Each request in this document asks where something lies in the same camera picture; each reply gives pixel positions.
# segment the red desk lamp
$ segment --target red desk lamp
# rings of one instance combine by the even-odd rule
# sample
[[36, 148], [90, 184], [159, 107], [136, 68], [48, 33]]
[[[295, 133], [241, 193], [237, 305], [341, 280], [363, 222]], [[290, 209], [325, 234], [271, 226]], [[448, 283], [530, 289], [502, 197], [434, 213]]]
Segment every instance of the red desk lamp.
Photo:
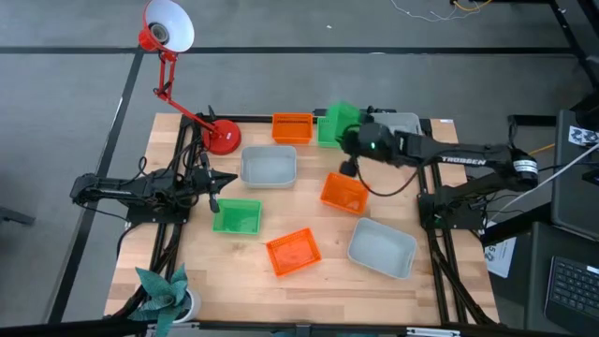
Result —
[[[208, 132], [204, 132], [204, 145], [213, 154], [230, 154], [241, 143], [241, 131], [235, 123], [218, 120], [207, 123], [172, 99], [172, 85], [175, 80], [175, 63], [179, 52], [187, 51], [194, 43], [194, 25], [187, 13], [170, 0], [151, 0], [143, 10], [143, 28], [139, 32], [139, 45], [145, 51], [158, 51], [160, 58], [160, 79], [154, 94], [169, 103], [188, 118], [198, 122]], [[168, 81], [165, 82], [165, 69], [170, 63]]]

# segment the gray floor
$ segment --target gray floor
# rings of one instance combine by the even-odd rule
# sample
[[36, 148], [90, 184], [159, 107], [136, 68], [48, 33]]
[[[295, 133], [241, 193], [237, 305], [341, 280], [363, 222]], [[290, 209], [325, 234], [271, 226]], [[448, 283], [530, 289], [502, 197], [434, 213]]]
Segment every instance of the gray floor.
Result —
[[[0, 0], [0, 46], [136, 46], [145, 0]], [[181, 1], [196, 46], [565, 46], [550, 9], [491, 4], [452, 22], [405, 16], [387, 0]], [[396, 0], [413, 14], [447, 15], [446, 2]], [[561, 2], [582, 45], [597, 40], [576, 4]], [[37, 218], [0, 226], [0, 326], [45, 319], [80, 209], [75, 177], [94, 171], [119, 103], [131, 55], [0, 55], [0, 205]], [[129, 177], [143, 155], [153, 115], [174, 112], [153, 97], [157, 59], [145, 55], [110, 167]], [[555, 114], [590, 85], [571, 57], [441, 55], [184, 54], [174, 95], [190, 110], [310, 111], [340, 99], [451, 118], [463, 142], [504, 142], [505, 116]], [[517, 145], [553, 142], [553, 128], [521, 128]], [[539, 155], [550, 165], [551, 153]], [[540, 191], [519, 208], [549, 198]], [[102, 202], [100, 209], [124, 213]], [[102, 315], [122, 224], [97, 215], [65, 320]], [[521, 324], [520, 304], [498, 297], [501, 319]]]

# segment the plant pot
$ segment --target plant pot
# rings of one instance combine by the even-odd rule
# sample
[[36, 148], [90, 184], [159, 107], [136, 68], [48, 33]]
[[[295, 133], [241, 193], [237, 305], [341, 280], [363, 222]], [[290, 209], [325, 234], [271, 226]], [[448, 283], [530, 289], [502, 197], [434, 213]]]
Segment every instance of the plant pot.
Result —
[[199, 308], [202, 306], [202, 298], [195, 290], [187, 288], [186, 291], [187, 294], [183, 299], [184, 309], [173, 323], [184, 323], [195, 319], [197, 313], [199, 313]]

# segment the lamp shade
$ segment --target lamp shade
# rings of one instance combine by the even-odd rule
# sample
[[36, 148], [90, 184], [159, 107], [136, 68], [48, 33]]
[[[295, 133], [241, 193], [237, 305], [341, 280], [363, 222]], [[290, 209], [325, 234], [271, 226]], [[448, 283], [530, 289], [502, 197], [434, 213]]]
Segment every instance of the lamp shade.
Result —
[[146, 51], [187, 51], [194, 43], [194, 25], [181, 6], [170, 0], [152, 0], [143, 10], [139, 45]]

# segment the keyboard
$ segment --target keyboard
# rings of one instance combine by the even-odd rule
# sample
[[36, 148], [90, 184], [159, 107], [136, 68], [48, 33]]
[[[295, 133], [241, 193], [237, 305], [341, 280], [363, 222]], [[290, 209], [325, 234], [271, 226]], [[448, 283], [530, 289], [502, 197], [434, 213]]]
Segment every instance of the keyboard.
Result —
[[554, 256], [545, 316], [581, 335], [599, 329], [599, 268]]

